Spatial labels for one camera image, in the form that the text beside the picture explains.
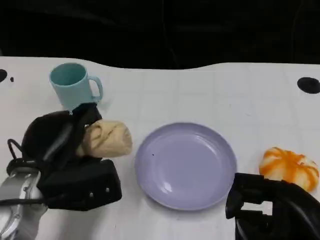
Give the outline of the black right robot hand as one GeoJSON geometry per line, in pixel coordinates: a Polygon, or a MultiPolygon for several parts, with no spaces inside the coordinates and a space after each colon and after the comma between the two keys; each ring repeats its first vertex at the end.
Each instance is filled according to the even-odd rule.
{"type": "Polygon", "coordinates": [[[320,203],[294,183],[236,173],[225,215],[235,220],[237,240],[318,240],[320,203]],[[244,203],[272,203],[272,214],[243,210],[244,203]]]}

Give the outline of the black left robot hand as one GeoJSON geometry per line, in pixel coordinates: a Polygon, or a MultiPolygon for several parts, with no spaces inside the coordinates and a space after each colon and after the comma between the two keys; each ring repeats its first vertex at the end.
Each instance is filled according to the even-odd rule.
{"type": "Polygon", "coordinates": [[[97,104],[82,103],[72,112],[51,112],[37,117],[27,128],[22,139],[22,158],[33,161],[43,175],[78,166],[95,157],[78,156],[86,126],[102,116],[97,104]]]}

